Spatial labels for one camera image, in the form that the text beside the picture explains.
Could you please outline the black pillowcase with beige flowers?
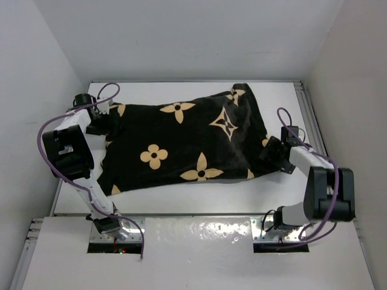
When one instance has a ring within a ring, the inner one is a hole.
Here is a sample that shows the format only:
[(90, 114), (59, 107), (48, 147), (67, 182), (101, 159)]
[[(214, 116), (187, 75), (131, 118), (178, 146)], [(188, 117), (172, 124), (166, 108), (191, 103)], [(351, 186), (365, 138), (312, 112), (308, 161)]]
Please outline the black pillowcase with beige flowers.
[(117, 131), (105, 139), (98, 183), (107, 196), (217, 179), (252, 179), (277, 171), (261, 159), (267, 129), (253, 91), (228, 91), (162, 105), (113, 103)]

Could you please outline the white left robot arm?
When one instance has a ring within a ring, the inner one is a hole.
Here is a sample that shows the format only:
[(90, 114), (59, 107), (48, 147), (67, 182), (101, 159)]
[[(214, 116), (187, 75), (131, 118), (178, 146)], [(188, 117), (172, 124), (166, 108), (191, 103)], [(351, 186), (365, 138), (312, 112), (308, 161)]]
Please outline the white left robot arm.
[(124, 241), (130, 225), (118, 218), (118, 209), (103, 193), (93, 174), (94, 159), (85, 135), (117, 135), (118, 119), (109, 115), (109, 107), (101, 111), (97, 99), (78, 94), (73, 107), (55, 130), (42, 134), (46, 156), (53, 166), (52, 173), (68, 181), (86, 203), (100, 234)]

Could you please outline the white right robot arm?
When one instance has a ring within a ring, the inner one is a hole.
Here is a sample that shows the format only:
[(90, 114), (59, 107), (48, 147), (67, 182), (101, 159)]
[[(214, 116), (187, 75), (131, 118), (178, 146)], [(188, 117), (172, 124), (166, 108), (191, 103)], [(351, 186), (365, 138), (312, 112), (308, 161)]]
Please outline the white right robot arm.
[(298, 130), (297, 126), (284, 126), (280, 139), (266, 138), (260, 159), (270, 161), (283, 173), (292, 174), (298, 169), (306, 176), (303, 201), (278, 207), (273, 212), (271, 229), (292, 231), (319, 222), (317, 230), (302, 239), (307, 241), (327, 222), (351, 222), (355, 218), (354, 173), (302, 142), (296, 136)]

